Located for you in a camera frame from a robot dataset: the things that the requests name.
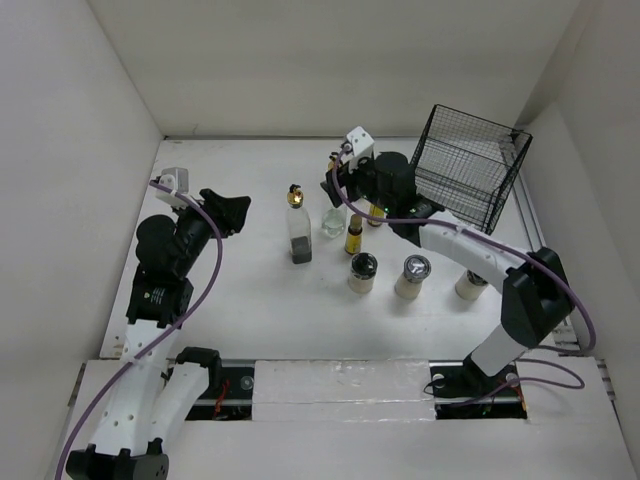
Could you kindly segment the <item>oil bottle with dark contents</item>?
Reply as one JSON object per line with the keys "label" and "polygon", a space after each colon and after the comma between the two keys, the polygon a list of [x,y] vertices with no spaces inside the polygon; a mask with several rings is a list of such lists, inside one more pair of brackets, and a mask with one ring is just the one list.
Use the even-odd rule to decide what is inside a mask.
{"label": "oil bottle with dark contents", "polygon": [[286,221],[291,260],[294,264],[308,263],[312,260],[311,221],[304,207],[304,194],[300,185],[290,185],[287,202],[289,210]]}

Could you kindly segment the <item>clear oil bottle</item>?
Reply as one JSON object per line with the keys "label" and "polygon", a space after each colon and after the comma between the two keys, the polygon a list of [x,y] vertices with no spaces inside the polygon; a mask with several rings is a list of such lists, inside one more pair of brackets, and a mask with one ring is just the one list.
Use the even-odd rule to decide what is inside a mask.
{"label": "clear oil bottle", "polygon": [[[339,158],[337,151],[331,152],[329,155],[327,172],[333,170],[335,163],[342,165],[342,160]],[[332,206],[329,200],[329,207],[322,217],[322,230],[329,238],[339,237],[346,228],[346,217],[346,205],[343,203],[341,206]]]}

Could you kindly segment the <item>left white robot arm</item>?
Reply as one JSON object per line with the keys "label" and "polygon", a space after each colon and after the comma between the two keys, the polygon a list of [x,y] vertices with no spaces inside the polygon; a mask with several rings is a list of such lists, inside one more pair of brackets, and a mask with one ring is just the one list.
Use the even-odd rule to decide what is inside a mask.
{"label": "left white robot arm", "polygon": [[251,199],[203,189],[197,200],[154,183],[173,217],[153,215],[136,230],[138,265],[126,311],[119,370],[90,401],[63,446],[55,471],[62,479],[165,479],[168,443],[200,396],[225,389],[220,354],[188,347],[167,359],[183,324],[216,282],[222,257],[198,298],[188,274],[210,240],[244,227]]}

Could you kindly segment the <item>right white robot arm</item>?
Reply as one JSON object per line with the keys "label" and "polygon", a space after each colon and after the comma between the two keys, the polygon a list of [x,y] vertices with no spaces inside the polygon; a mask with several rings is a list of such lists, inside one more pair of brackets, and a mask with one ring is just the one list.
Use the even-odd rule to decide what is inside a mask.
{"label": "right white robot arm", "polygon": [[452,381],[471,393],[496,389],[505,369],[537,348],[578,305],[553,250],[516,249],[457,220],[418,193],[414,169],[398,152],[333,152],[321,187],[334,206],[365,199],[381,208],[384,223],[400,238],[456,262],[500,294],[498,326],[464,358]]}

